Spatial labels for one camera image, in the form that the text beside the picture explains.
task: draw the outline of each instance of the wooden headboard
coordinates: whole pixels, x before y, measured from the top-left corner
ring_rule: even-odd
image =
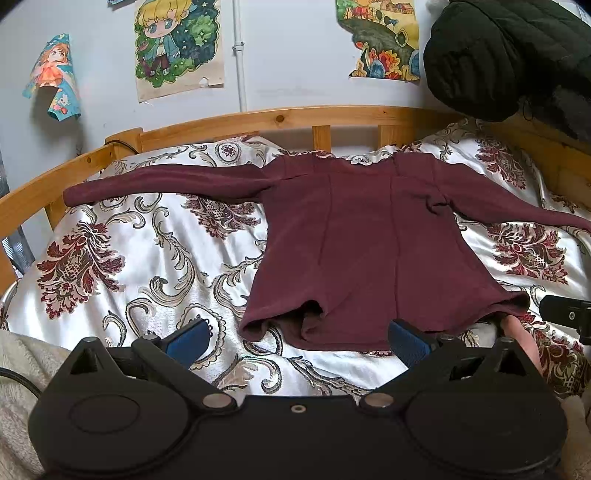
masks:
[[[134,128],[106,139],[129,144],[138,152],[182,144],[221,140],[259,131],[312,128],[313,147],[331,150],[330,128],[344,125],[377,126],[378,145],[402,146],[418,137],[418,132],[435,132],[457,121],[457,113],[426,109],[338,105],[282,108],[245,113],[231,113],[171,125],[144,132]],[[536,122],[511,118],[491,126],[494,134],[506,142],[528,151],[542,171],[549,188],[576,202],[591,206],[591,148],[571,140],[561,133]],[[91,175],[132,154],[122,144],[106,144],[80,155],[32,179],[0,199],[0,238],[13,233],[23,222],[45,209],[52,228],[66,212],[63,191],[86,180]],[[579,187],[573,192],[573,185]],[[15,280],[14,269],[0,251],[0,293]]]

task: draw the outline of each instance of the satin bedspread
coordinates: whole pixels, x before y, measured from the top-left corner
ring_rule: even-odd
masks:
[[[526,154],[487,136],[474,120],[403,150],[465,163],[532,205],[591,220],[587,210],[547,190]],[[348,160],[370,164],[394,151],[385,147]],[[165,163],[263,166],[284,153],[261,137],[237,137],[127,157],[102,176]],[[540,347],[548,383],[561,395],[580,393],[591,378],[583,348],[569,335],[573,332],[544,323],[538,305],[546,294],[590,298],[589,234],[534,223],[456,219],[500,285],[531,296],[530,311],[521,320]],[[264,211],[255,203],[231,206],[195,195],[154,193],[79,206],[66,213],[46,254],[21,280],[3,327],[71,349],[89,335],[109,346],[129,345],[148,332],[164,337],[200,317],[208,321],[212,338],[191,370],[239,400],[245,394],[358,398],[406,370],[389,352],[297,349],[274,328],[260,342],[242,339],[237,327],[266,241]],[[491,346],[496,335],[494,325],[480,323],[462,338],[468,345]]]

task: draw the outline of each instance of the pipe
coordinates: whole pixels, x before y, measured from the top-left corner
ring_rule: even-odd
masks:
[[[238,71],[238,101],[240,102],[240,111],[246,112],[246,85],[244,82],[244,42],[242,41],[242,30],[240,25],[240,0],[233,0],[232,7],[234,12],[234,46],[232,50],[236,56],[236,69]]]

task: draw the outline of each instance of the colorful drawing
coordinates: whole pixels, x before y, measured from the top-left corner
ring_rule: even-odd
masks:
[[[416,81],[420,78],[418,23],[412,2],[336,0],[341,27],[361,50],[350,77]]]
[[[47,111],[50,116],[62,121],[80,115],[78,90],[70,55],[70,36],[66,33],[52,38],[45,45],[22,95],[31,98],[35,90],[43,87],[57,88]]]
[[[135,19],[138,98],[223,83],[219,0],[145,0]]]

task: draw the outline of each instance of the blonde-haired cartoon boy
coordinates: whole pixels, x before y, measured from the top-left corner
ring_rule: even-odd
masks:
[[[180,49],[171,33],[189,14],[192,5],[191,0],[146,0],[139,8],[137,21],[144,27],[144,34],[156,39],[152,49],[144,55],[146,76],[156,75],[159,66],[166,75],[170,71],[170,63],[180,56]]]

